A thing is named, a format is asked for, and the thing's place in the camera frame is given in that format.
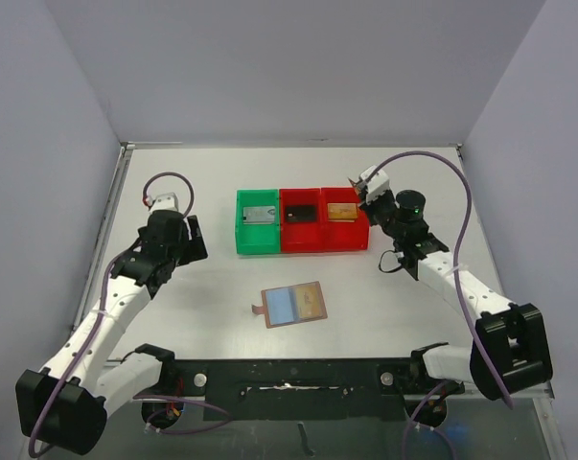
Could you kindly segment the green plastic bin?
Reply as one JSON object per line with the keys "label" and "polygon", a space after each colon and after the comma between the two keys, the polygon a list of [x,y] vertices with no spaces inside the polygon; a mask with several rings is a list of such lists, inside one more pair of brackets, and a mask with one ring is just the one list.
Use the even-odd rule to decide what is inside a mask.
{"label": "green plastic bin", "polygon": [[238,190],[235,242],[239,255],[280,252],[279,190]]}

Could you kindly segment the red plastic double bin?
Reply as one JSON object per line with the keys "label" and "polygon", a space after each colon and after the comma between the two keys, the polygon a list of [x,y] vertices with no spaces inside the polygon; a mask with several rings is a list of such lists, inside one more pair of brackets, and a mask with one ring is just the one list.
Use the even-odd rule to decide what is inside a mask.
{"label": "red plastic double bin", "polygon": [[[350,187],[282,189],[280,201],[280,248],[283,254],[333,253],[362,251],[369,245],[369,224],[358,209],[358,219],[349,222],[329,221],[327,204],[350,202],[358,206],[358,198]],[[285,222],[285,208],[311,204],[317,207],[317,221]]]}

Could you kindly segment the brown leather card holder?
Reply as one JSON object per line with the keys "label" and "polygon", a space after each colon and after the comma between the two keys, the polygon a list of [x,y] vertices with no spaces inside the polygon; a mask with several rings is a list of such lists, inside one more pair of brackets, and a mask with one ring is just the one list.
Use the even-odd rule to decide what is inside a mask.
{"label": "brown leather card holder", "polygon": [[261,291],[261,305],[252,305],[254,315],[265,319],[268,329],[324,320],[328,317],[318,281]]}

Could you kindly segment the blue credit card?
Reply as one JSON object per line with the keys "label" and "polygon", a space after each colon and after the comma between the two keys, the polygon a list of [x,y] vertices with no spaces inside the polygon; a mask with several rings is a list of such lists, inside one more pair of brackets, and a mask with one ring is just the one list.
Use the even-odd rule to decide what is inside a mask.
{"label": "blue credit card", "polygon": [[271,326],[287,325],[296,321],[294,296],[290,287],[267,290],[265,299],[267,316]]}

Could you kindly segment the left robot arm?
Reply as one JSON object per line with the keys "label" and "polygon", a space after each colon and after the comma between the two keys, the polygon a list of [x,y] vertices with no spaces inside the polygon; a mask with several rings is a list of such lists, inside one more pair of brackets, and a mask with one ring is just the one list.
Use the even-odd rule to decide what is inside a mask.
{"label": "left robot arm", "polygon": [[173,353],[146,346],[111,371],[104,369],[129,324],[180,266],[208,256],[198,219],[175,210],[150,213],[135,242],[108,265],[101,296],[60,350],[15,385],[29,454],[38,441],[87,454],[109,417],[139,392],[165,382]]}

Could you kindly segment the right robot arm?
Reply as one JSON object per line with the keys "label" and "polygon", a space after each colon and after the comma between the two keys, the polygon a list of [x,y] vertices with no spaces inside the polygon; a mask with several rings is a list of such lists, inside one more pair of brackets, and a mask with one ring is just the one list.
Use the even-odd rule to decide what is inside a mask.
{"label": "right robot arm", "polygon": [[370,225],[393,241],[401,269],[435,291],[466,321],[470,347],[436,343],[414,351],[423,373],[436,380],[474,384],[494,401],[553,377],[542,313],[495,292],[454,260],[424,220],[425,197],[416,191],[358,195]]}

